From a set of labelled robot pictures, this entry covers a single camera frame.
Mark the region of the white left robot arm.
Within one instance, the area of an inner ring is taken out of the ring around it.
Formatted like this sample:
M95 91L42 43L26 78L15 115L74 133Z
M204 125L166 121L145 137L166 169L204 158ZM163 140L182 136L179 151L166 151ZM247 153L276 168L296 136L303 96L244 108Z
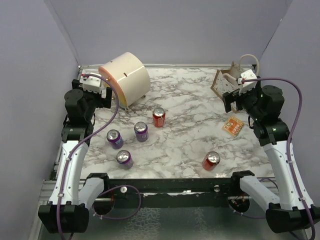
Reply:
M93 134L97 108L110 108L112 89L100 77L72 82L64 95L67 112L61 132L59 171L53 192L38 217L49 233L83 233L89 224L89 211L96 198L111 190L106 173L91 173L80 187L82 165Z

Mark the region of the red cola can front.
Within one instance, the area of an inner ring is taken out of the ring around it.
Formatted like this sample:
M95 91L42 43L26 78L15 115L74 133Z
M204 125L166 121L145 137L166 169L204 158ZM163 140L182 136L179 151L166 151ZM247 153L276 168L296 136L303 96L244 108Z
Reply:
M216 151L209 151L202 161L202 167L206 171L212 171L220 163L220 160L220 155Z

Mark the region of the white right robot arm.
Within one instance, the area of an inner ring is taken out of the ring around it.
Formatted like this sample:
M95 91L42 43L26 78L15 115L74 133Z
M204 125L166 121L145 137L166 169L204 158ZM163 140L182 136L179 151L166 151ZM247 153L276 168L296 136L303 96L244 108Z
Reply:
M293 232L314 226L320 220L320 209L307 193L295 162L290 131L279 115L284 104L283 92L272 85L241 93L222 95L225 111L235 103L253 119L253 132L266 153L278 186L278 195L265 187L250 171L234 172L229 189L236 195L248 194L265 212L274 233Z

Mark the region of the red cola can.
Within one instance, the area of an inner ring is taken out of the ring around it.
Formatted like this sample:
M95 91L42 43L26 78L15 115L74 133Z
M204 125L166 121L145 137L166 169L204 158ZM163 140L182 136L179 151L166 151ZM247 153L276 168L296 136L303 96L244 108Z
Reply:
M220 160L220 155L216 151L209 151L202 161L202 167L206 171L212 171L220 163Z
M166 112L163 108L157 107L152 112L153 123L157 128L162 128L166 122Z

